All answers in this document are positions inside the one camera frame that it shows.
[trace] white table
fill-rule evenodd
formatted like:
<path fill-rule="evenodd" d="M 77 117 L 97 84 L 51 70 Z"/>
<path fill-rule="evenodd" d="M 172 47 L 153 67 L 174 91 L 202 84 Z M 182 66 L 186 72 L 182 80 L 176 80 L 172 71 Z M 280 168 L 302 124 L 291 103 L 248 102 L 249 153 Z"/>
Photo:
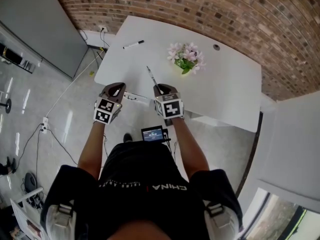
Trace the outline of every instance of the white table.
<path fill-rule="evenodd" d="M 144 43 L 123 49 L 123 46 Z M 194 42 L 204 54 L 206 71 L 181 76 L 167 60 L 170 43 Z M 217 51 L 213 45 L 219 45 Z M 126 83 L 126 91 L 154 99 L 153 72 L 159 84 L 176 87 L 187 111 L 251 132 L 257 131 L 261 104 L 261 66 L 240 52 L 204 35 L 128 16 L 116 34 L 94 80 Z"/>

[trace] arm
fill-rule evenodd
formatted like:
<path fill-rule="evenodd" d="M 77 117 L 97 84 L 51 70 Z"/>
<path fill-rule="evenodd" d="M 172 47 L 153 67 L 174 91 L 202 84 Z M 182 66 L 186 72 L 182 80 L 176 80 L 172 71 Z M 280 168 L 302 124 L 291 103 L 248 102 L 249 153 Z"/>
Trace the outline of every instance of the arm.
<path fill-rule="evenodd" d="M 186 175 L 191 176 L 198 171 L 209 171 L 207 159 L 191 134 L 185 121 L 176 117 L 172 119 L 175 134 L 179 143 L 181 158 Z"/>
<path fill-rule="evenodd" d="M 78 168 L 90 173 L 96 180 L 99 179 L 101 170 L 104 132 L 104 123 L 97 121 L 93 123 L 78 162 Z"/>

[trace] gray panel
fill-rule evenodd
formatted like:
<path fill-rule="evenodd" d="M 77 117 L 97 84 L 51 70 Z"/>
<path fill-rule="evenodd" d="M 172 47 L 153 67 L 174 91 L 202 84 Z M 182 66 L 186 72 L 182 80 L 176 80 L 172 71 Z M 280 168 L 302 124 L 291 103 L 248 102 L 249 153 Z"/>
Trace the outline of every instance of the gray panel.
<path fill-rule="evenodd" d="M 73 78 L 88 47 L 58 0 L 0 0 L 0 22 Z"/>

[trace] power outlet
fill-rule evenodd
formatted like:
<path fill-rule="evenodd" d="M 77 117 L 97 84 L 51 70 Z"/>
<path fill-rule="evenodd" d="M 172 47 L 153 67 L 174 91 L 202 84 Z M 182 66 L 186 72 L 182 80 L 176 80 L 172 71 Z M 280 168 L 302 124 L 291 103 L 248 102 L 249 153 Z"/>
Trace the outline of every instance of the power outlet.
<path fill-rule="evenodd" d="M 99 25 L 98 27 L 100 28 L 100 31 L 102 31 L 102 33 L 103 33 L 103 32 L 104 32 L 104 33 L 107 33 L 107 32 L 108 32 L 108 29 L 107 29 L 106 26 Z"/>
<path fill-rule="evenodd" d="M 44 134 L 46 134 L 46 133 L 47 133 L 47 129 L 48 129 L 48 122 L 49 122 L 49 118 L 44 117 L 44 118 L 43 118 L 43 121 L 42 121 L 42 123 L 43 123 L 43 126 L 42 126 L 42 132 L 43 132 Z"/>

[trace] black t-shirt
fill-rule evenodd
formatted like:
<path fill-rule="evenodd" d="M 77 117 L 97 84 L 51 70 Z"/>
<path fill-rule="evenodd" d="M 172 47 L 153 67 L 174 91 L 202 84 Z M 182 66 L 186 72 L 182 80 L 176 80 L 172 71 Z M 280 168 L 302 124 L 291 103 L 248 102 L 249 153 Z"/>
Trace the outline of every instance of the black t-shirt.
<path fill-rule="evenodd" d="M 77 212 L 76 235 L 86 228 L 95 240 L 106 240 L 135 220 L 155 223 L 172 240 L 208 240 L 203 200 L 229 207 L 242 225 L 240 205 L 223 170 L 198 171 L 187 182 L 168 148 L 154 142 L 118 144 L 98 181 L 80 168 L 62 166 L 45 201 L 42 225 L 50 205 L 70 200 Z"/>

